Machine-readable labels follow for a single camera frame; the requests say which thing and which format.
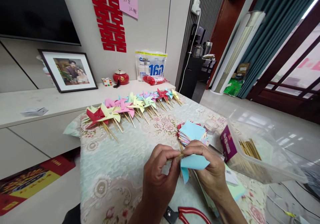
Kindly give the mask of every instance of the box of sticks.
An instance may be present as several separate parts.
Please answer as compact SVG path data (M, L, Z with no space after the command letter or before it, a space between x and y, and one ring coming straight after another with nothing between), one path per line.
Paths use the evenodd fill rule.
M277 144L271 130L229 118L220 135L225 162L231 169L264 184L307 178Z

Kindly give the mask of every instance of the hand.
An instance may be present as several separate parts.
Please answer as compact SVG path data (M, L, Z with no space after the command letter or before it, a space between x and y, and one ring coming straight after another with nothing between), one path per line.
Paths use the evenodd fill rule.
M196 170L202 187L215 201L221 199L229 189L226 183L224 161L215 153L211 152L201 141L193 140L182 151L184 155L202 155L210 164L203 170Z
M143 169L142 203L164 214L176 189L180 174L180 151L170 146L158 144ZM173 158L169 174L162 174L167 160Z

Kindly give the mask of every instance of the plastic bag package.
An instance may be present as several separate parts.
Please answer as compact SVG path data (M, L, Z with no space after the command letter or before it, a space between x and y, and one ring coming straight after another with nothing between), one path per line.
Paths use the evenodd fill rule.
M148 50L136 51L136 68L138 81L143 81L145 76L163 76L167 61L167 54Z
M143 81L147 82L149 85L156 85L156 84L162 84L163 82L170 82L161 75L146 75L143 77Z

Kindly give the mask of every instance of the television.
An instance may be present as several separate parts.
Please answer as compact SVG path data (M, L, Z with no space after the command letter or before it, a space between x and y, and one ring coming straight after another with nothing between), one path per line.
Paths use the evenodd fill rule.
M81 45L64 0L0 0L0 37Z

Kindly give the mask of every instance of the scissors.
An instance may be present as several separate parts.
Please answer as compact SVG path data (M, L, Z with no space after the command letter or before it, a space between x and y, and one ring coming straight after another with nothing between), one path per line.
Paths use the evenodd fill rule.
M178 207L178 211L174 212L168 206L163 216L170 224L175 224L178 219L180 219L184 224L189 224L188 220L183 215L188 213L196 214L200 216L206 222L206 224L211 224L205 214L193 207Z

